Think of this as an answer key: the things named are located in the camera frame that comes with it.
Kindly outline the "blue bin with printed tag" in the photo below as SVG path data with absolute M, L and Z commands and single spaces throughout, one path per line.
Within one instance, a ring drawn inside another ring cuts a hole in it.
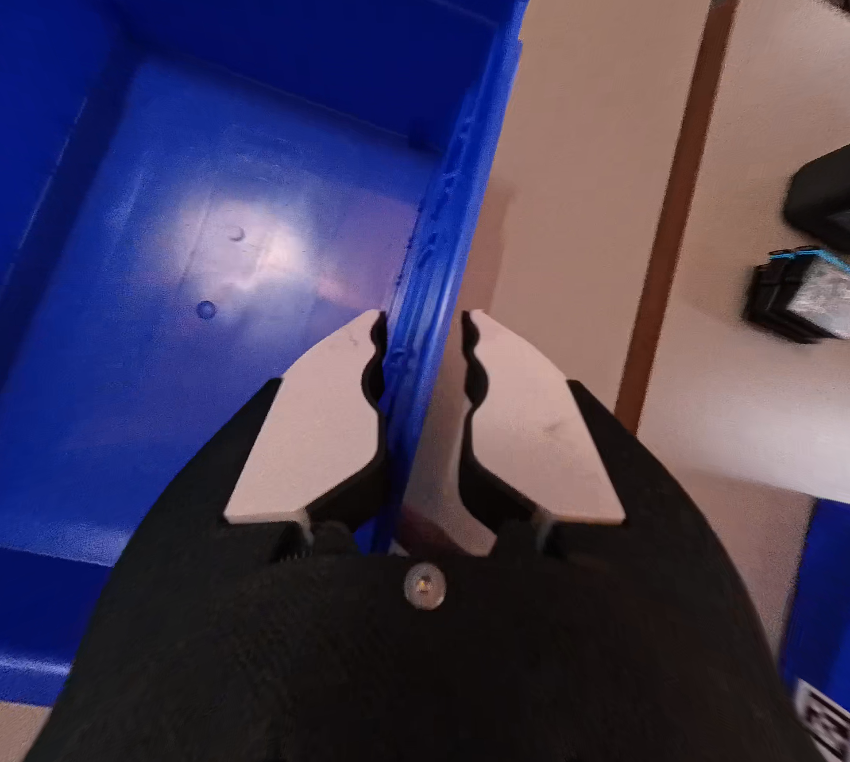
M 825 760 L 849 759 L 849 506 L 820 500 L 808 525 L 780 673 Z

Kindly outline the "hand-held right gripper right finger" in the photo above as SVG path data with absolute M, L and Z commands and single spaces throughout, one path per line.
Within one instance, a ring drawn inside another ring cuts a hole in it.
M 458 490 L 493 534 L 529 523 L 615 527 L 626 513 L 566 375 L 483 310 L 462 313 L 466 363 Z

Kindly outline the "beige desk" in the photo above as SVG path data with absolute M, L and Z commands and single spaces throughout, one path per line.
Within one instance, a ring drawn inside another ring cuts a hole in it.
M 817 498 L 848 501 L 848 343 L 740 318 L 806 162 L 848 143 L 848 15 L 738 0 L 638 436 L 704 512 L 780 649 Z
M 530 0 L 522 53 L 399 527 L 473 552 L 462 511 L 462 309 L 522 334 L 609 408 L 621 385 L 709 0 Z M 2 703 L 2 760 L 49 708 Z

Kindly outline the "blue twist tie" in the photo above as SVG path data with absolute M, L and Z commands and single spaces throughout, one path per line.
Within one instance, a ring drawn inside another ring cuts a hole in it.
M 769 253 L 771 261 L 795 258 L 819 258 L 828 263 L 832 268 L 849 275 L 848 261 L 839 258 L 834 252 L 824 248 L 801 246 L 793 249 L 773 250 Z

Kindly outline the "black pouch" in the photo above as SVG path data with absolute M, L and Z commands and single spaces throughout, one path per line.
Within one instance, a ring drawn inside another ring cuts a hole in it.
M 803 165 L 792 177 L 783 218 L 827 247 L 849 251 L 849 145 Z

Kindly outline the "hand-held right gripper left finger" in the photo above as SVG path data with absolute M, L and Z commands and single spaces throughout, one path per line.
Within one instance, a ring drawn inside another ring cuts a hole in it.
M 224 509 L 231 525 L 320 523 L 356 532 L 388 499 L 386 313 L 361 313 L 295 361 Z

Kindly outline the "blue mat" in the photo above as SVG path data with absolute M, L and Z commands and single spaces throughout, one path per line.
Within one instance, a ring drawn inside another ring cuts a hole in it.
M 388 315 L 386 550 L 530 0 L 2 0 L 2 703 L 269 379 Z

